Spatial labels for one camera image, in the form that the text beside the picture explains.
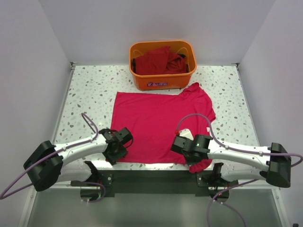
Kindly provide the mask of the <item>pink t shirt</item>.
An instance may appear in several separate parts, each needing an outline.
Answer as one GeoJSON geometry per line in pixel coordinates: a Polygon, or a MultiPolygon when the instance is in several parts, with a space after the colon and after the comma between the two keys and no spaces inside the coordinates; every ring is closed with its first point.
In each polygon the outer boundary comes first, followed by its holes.
{"type": "Polygon", "coordinates": [[[198,83],[178,95],[118,92],[111,128],[119,131],[126,127],[134,138],[119,162],[184,165],[185,158],[170,149],[178,123],[192,135],[208,135],[208,122],[215,118],[211,98],[198,83]]]}

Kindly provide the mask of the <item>orange plastic basket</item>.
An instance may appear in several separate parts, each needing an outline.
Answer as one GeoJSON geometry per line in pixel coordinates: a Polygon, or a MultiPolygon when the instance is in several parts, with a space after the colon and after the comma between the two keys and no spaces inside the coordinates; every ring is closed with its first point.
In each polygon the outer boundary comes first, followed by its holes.
{"type": "Polygon", "coordinates": [[[193,47],[183,40],[139,42],[129,49],[129,69],[139,90],[184,88],[196,68],[193,47]]]}

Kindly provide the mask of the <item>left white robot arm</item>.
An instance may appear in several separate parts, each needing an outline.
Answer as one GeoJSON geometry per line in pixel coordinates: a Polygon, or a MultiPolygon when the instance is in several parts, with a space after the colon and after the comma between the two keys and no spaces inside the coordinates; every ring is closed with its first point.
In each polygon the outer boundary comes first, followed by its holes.
{"type": "Polygon", "coordinates": [[[124,127],[116,131],[102,129],[96,135],[73,143],[54,145],[42,142],[24,163],[36,191],[44,191],[57,182],[79,181],[81,185],[101,183],[101,176],[87,156],[102,154],[110,165],[124,158],[127,143],[134,140],[131,132],[124,127]]]}

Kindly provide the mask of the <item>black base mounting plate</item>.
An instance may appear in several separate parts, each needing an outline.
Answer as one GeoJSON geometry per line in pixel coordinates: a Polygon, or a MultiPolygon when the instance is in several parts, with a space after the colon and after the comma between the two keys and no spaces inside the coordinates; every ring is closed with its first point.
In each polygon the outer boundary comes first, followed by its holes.
{"type": "Polygon", "coordinates": [[[106,197],[116,194],[192,194],[210,196],[219,189],[234,186],[238,181],[227,182],[218,174],[204,170],[192,174],[186,170],[100,170],[99,178],[91,176],[84,182],[71,181],[72,187],[80,187],[82,197],[95,198],[99,187],[88,182],[98,182],[105,186],[106,197]]]}

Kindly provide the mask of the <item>dark red t shirt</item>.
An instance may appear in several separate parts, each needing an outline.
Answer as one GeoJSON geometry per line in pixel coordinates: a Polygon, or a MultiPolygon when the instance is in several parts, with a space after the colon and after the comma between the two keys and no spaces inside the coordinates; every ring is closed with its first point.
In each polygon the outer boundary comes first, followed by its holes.
{"type": "Polygon", "coordinates": [[[138,75],[166,75],[188,72],[186,55],[175,53],[169,46],[150,50],[132,59],[133,72],[138,75]]]}

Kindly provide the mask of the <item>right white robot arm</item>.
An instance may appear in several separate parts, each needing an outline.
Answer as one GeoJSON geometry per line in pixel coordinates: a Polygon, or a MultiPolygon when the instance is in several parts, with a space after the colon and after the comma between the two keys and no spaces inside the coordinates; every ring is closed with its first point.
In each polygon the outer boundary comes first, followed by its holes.
{"type": "Polygon", "coordinates": [[[222,169],[211,173],[211,181],[217,186],[226,181],[252,179],[265,180],[281,188],[291,186],[291,158],[279,143],[272,143],[270,147],[250,147],[186,133],[174,138],[171,150],[182,154],[188,165],[207,159],[224,160],[222,169]]]}

